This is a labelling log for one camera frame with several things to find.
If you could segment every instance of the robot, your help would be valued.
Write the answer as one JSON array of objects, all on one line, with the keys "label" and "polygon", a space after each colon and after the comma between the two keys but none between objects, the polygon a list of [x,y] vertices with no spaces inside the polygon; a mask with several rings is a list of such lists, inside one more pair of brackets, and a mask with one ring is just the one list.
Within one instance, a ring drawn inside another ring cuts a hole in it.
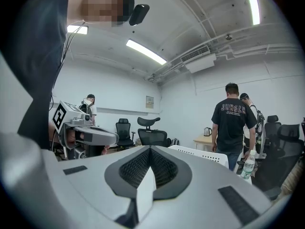
[{"label": "robot", "polygon": [[[93,126],[89,114],[64,101],[60,101],[52,122],[67,159],[86,158],[84,145],[106,146],[116,144],[119,141],[119,136],[116,133]],[[67,142],[67,131],[69,129],[75,131],[75,143],[73,145]],[[81,133],[84,134],[84,139],[80,138]]]}]

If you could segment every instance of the wooden table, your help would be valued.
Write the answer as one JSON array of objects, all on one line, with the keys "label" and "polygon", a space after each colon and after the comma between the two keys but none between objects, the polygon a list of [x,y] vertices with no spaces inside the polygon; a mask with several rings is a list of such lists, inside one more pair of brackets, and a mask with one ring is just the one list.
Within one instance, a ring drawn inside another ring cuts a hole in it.
[{"label": "wooden table", "polygon": [[197,144],[203,145],[203,150],[205,150],[205,145],[212,145],[212,135],[210,136],[204,136],[201,134],[199,137],[194,139],[194,142],[196,143],[196,149],[197,149]]}]

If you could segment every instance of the person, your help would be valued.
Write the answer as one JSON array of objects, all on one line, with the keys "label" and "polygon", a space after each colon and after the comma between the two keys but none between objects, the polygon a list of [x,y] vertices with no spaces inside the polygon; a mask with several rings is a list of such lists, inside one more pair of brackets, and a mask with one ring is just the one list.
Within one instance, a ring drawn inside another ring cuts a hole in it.
[{"label": "person", "polygon": [[[256,123],[257,123],[257,109],[255,107],[255,105],[252,103],[252,101],[249,98],[249,95],[246,93],[243,93],[240,95],[239,97],[240,100],[242,100],[243,103],[245,103],[246,105],[248,105],[250,107],[250,109],[252,110],[255,119],[256,119]],[[247,125],[244,126],[244,155],[247,151],[249,151],[249,145],[250,145],[250,132],[249,129],[247,127]]]},{"label": "person", "polygon": [[[134,0],[26,0],[14,13],[1,51],[18,82],[32,98],[18,134],[49,149],[54,126],[49,123],[52,88],[60,72],[67,25],[123,23],[129,19]],[[69,132],[70,140],[74,133]]]},{"label": "person", "polygon": [[250,132],[250,148],[245,159],[254,148],[256,118],[250,107],[238,99],[237,84],[229,83],[225,91],[227,98],[216,105],[212,116],[212,151],[227,155],[229,169],[233,171],[243,148],[244,125]]},{"label": "person", "polygon": [[93,94],[89,94],[84,102],[90,107],[91,109],[91,120],[93,125],[95,125],[95,116],[97,115],[97,109],[95,105],[95,96]]}]

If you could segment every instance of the black rubber pad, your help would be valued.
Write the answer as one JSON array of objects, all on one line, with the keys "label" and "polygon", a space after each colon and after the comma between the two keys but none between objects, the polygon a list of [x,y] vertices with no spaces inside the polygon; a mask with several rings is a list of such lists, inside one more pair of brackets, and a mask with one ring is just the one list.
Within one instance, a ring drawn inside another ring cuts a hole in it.
[{"label": "black rubber pad", "polygon": [[80,172],[80,171],[83,171],[83,170],[86,170],[87,167],[86,166],[77,166],[77,167],[73,167],[73,168],[69,168],[69,169],[65,169],[63,170],[64,173],[66,175],[71,175],[73,173],[77,173],[77,172]]},{"label": "black rubber pad", "polygon": [[231,210],[242,225],[246,225],[259,217],[259,214],[231,186],[218,189]]}]

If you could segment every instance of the black mesh chair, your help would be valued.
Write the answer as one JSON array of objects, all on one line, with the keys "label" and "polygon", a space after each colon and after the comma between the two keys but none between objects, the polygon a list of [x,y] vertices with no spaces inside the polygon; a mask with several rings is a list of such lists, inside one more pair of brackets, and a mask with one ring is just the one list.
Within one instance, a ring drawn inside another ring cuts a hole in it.
[{"label": "black mesh chair", "polygon": [[271,200],[281,193],[280,187],[301,156],[304,141],[299,136],[299,125],[281,125],[277,131],[278,144],[270,146],[266,159],[252,177],[252,184]]},{"label": "black mesh chair", "polygon": [[142,145],[168,147],[167,133],[165,131],[151,130],[150,128],[156,121],[159,120],[160,118],[153,120],[146,120],[140,117],[138,118],[138,124],[146,127],[146,129],[138,129],[138,134]]},{"label": "black mesh chair", "polygon": [[119,135],[119,141],[117,143],[118,146],[123,148],[134,146],[133,136],[135,132],[132,132],[132,140],[130,139],[130,123],[128,119],[119,119],[119,122],[115,124],[117,134]]},{"label": "black mesh chair", "polygon": [[271,115],[267,118],[267,123],[264,125],[265,128],[265,142],[264,142],[264,153],[268,153],[268,150],[274,146],[279,146],[280,139],[277,136],[277,130],[282,125],[278,121],[277,115]]}]

